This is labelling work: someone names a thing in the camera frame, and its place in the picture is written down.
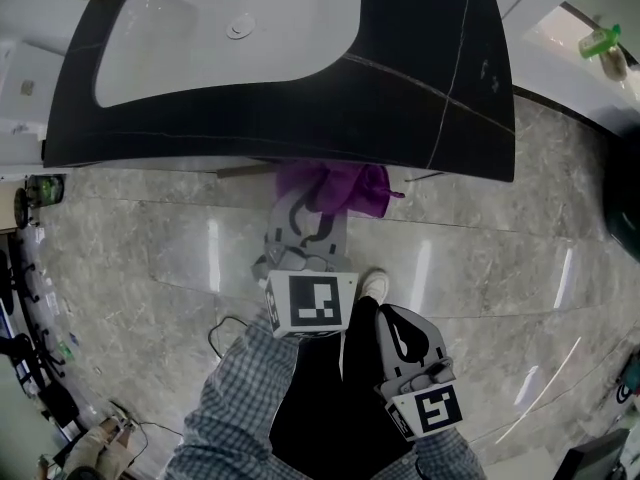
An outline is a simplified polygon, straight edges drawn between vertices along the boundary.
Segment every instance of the person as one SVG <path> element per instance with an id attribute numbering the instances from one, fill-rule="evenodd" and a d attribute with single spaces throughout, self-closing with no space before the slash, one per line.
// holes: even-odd
<path id="1" fill-rule="evenodd" d="M 254 320 L 205 382 L 165 478 L 485 478 L 455 429 L 407 443 L 374 392 L 375 314 L 388 290 L 381 270 L 364 280 L 342 360 L 339 334 L 274 339 L 265 315 Z"/>
<path id="2" fill-rule="evenodd" d="M 136 423 L 120 407 L 116 415 L 91 428 L 69 453 L 57 477 L 65 480 L 117 480 L 133 461 L 128 450 Z"/>

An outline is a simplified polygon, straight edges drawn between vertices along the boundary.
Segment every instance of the person wearing plaid shirt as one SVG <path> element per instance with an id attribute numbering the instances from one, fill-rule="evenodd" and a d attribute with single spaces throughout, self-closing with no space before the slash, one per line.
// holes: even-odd
<path id="1" fill-rule="evenodd" d="M 374 315 L 388 291 L 374 272 L 340 336 L 274 339 L 260 315 L 207 379 L 185 419 L 168 480 L 486 478 L 464 438 L 449 429 L 407 443 L 373 386 L 382 381 Z"/>

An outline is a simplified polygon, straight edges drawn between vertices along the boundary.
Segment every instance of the black monitor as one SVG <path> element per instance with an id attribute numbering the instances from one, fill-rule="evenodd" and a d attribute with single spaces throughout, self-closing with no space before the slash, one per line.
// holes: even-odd
<path id="1" fill-rule="evenodd" d="M 553 480 L 607 480 L 620 460 L 629 431 L 621 428 L 571 448 Z"/>

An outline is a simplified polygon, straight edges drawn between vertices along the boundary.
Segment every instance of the tiled floor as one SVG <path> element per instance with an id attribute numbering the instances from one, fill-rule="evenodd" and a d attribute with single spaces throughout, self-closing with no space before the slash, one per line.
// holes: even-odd
<path id="1" fill-rule="evenodd" d="M 513 184 L 453 175 L 406 183 L 421 172 L 394 168 L 393 188 L 407 197 L 384 220 L 348 224 L 356 269 L 385 268 L 389 301 L 443 332 L 460 389 L 472 393 L 460 430 L 485 464 L 540 446 L 560 459 L 604 432 L 615 414 L 601 399 L 640 343 L 640 266 L 608 238 L 599 206 L 603 139 L 520 98 L 516 115 Z M 60 336 L 77 337 L 69 377 L 88 403 L 115 397 L 144 420 L 181 428 L 216 365 L 208 329 L 223 314 L 259 310 L 249 267 L 273 182 L 102 168 L 70 175 L 64 203 L 42 212 L 45 238 L 34 250 L 57 294 L 57 311 L 45 301 L 39 310 Z M 221 331 L 223 349 L 238 332 Z M 540 402 L 496 445 L 578 339 Z M 148 434 L 134 468 L 155 477 L 177 440 Z"/>

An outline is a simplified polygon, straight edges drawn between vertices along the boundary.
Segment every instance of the sink drain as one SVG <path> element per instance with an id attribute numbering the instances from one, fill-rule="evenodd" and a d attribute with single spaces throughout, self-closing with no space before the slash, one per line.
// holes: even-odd
<path id="1" fill-rule="evenodd" d="M 227 37 L 229 39 L 242 39 L 247 37 L 256 28 L 256 20 L 249 14 L 238 16 L 227 26 Z"/>

